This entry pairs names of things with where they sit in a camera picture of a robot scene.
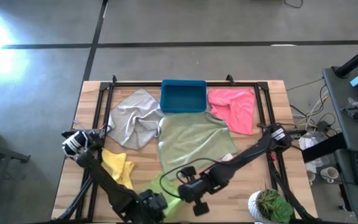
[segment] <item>wooden table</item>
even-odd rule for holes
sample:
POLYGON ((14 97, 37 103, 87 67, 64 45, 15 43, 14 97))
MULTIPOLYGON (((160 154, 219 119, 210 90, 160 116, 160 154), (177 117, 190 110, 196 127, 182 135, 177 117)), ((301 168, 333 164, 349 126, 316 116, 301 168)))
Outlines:
MULTIPOLYGON (((84 82, 78 109, 75 119, 85 128, 91 128, 93 122, 96 101, 98 97, 100 82, 84 82)), ((293 123, 290 105, 287 93, 285 91, 284 82, 281 80, 268 81, 270 96, 272 100, 275 119, 281 123, 293 123)), ((144 87, 151 95, 160 99, 159 87, 144 87)), ((235 87, 214 87, 214 88, 235 88, 235 87)), ((112 107, 116 106, 123 99, 135 92, 138 87, 114 87, 112 107)), ((105 102, 102 104, 102 115, 100 116, 101 124, 103 121, 103 113, 105 102)), ((261 138, 258 110, 255 104, 253 132, 251 136, 237 133, 231 133, 235 145, 240 151, 247 149, 255 144, 261 138)), ((134 151, 125 149, 118 145, 110 138, 106 138, 105 148, 113 153, 127 153, 127 161, 135 162, 135 168, 131 174, 131 181, 135 191, 142 190, 160 171, 161 165, 157 154, 158 139, 152 139, 144 148, 134 151)), ((283 154, 287 169, 288 181, 291 191, 296 198, 306 208, 306 210, 317 217, 313 196, 309 186, 305 165, 303 163, 302 154, 295 148, 290 148, 283 154)), ((59 188, 53 207, 52 218, 61 215, 67 206, 78 193, 83 176, 83 169, 75 162, 67 159, 63 166, 62 177, 60 179, 59 188)), ((238 170, 231 180, 230 184, 222 191, 209 195, 206 194, 202 198, 208 202, 210 212, 195 217, 193 214, 193 204, 184 204, 177 214, 175 221, 189 222, 252 222, 254 219, 250 215, 247 207, 247 201, 250 195, 258 190, 262 190, 265 186, 270 187, 270 176, 267 167, 267 159, 260 156, 250 164, 238 170)), ((111 210, 108 198, 103 189, 99 188, 94 210, 94 222, 121 222, 121 219, 111 210)))

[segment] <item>pink towel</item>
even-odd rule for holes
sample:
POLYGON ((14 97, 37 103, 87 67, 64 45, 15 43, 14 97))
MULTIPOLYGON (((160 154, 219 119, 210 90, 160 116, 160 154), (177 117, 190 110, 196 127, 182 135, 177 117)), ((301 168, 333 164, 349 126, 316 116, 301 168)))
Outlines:
POLYGON ((225 120, 230 131, 252 134, 254 91, 249 89, 210 89, 211 113, 225 120))

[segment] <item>gray towel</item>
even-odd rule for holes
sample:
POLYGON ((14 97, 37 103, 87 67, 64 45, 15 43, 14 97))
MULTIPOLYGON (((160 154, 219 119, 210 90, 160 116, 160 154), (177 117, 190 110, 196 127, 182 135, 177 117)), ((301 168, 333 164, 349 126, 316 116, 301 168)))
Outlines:
POLYGON ((158 123, 163 117, 160 103, 139 89, 110 111, 108 136, 123 147, 140 149, 158 137, 158 123))

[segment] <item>green towel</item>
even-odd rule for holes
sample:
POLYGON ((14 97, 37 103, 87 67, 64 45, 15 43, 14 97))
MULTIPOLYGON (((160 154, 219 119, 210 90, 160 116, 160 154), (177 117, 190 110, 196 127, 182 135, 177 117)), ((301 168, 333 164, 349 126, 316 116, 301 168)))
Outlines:
MULTIPOLYGON (((160 128, 158 153, 164 173, 195 159, 222 159, 227 153, 238 151, 228 126, 209 112, 166 116, 161 119, 160 128)), ((207 163, 202 160, 192 166, 200 168, 207 163)), ((174 179, 177 171, 168 174, 168 179, 174 179)))
MULTIPOLYGON (((168 204, 168 208, 164 209, 164 215, 165 215, 164 221, 169 222, 172 218, 175 217, 175 214, 177 213, 181 205, 184 204, 184 202, 180 200, 180 198, 175 198, 161 189, 160 186, 161 176, 162 173, 158 173, 157 176, 155 176, 154 179, 146 187, 143 188, 142 192, 144 192, 147 189, 150 189, 154 193, 161 193, 164 196, 168 204)), ((166 178, 162 179, 161 184, 167 191, 171 192, 174 195, 178 195, 178 187, 174 186, 172 182, 170 182, 168 179, 166 178)))

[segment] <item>white pot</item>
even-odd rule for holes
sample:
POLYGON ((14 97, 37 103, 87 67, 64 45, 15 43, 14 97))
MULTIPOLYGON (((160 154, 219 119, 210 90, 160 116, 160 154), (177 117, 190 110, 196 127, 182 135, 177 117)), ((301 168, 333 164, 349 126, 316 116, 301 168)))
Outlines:
POLYGON ((261 214, 261 212, 258 209, 257 206, 257 199, 259 198, 259 195, 264 192, 264 190, 260 190, 258 192, 255 192, 249 197, 248 199, 248 210, 249 213, 251 213, 252 217, 257 220, 258 222, 266 223, 266 224, 276 224, 276 222, 272 222, 270 220, 267 220, 264 218, 261 214))

